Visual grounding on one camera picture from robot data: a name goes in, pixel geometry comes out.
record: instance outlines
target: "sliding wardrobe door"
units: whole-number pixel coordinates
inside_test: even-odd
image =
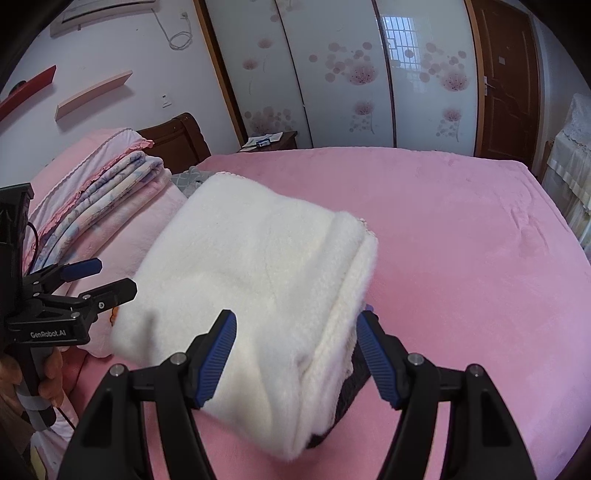
[[[463,0],[376,0],[388,42],[397,146],[473,155],[474,41]]]
[[[310,131],[278,11],[269,0],[206,0],[217,42],[248,135]]]
[[[271,21],[285,27],[314,146],[394,146],[387,64],[372,1],[276,5],[280,17]]]

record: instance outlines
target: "blue gripper pad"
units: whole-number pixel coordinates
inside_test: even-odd
[[[199,369],[199,383],[195,396],[199,408],[203,408],[205,402],[213,397],[235,339],[236,315],[230,312]]]
[[[69,283],[71,281],[80,280],[81,278],[90,277],[100,273],[103,269],[103,264],[98,258],[91,258],[83,260],[82,262],[64,265],[60,272],[61,279]]]
[[[381,337],[387,339],[383,332]],[[363,312],[357,317],[357,341],[378,387],[379,396],[389,402],[392,408],[399,408],[402,399],[397,389],[396,370]]]

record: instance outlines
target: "white curtain fabric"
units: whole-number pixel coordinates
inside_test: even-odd
[[[591,262],[591,98],[575,94],[542,183]]]

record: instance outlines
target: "air conditioner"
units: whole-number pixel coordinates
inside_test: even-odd
[[[59,17],[51,22],[52,37],[80,24],[154,8],[158,0],[74,0]]]

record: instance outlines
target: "bolt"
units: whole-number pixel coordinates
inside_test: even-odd
[[[470,365],[468,371],[475,377],[481,377],[484,375],[484,369],[478,364]]]
[[[182,352],[175,353],[172,357],[170,357],[170,361],[175,365],[182,365],[187,361],[187,355]]]
[[[425,363],[425,357],[423,357],[420,353],[409,353],[407,359],[415,367],[418,367],[419,365]]]
[[[115,364],[111,368],[109,368],[109,373],[111,375],[113,375],[114,377],[118,377],[120,375],[123,375],[124,372],[125,372],[125,366],[121,365],[121,364]]]

